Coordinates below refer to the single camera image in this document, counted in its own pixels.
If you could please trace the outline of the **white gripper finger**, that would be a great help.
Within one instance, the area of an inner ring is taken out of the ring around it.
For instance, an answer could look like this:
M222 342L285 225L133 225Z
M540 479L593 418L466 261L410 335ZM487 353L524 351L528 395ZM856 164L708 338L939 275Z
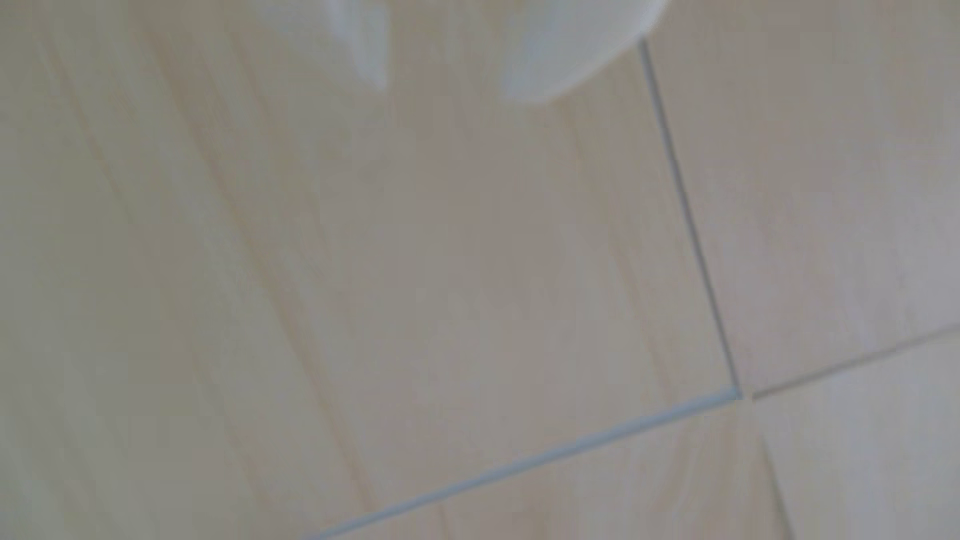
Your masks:
M545 104L588 80L657 26L669 1L523 1L502 61L500 93Z
M384 1L324 1L330 33L365 84L386 91L390 83L390 9Z

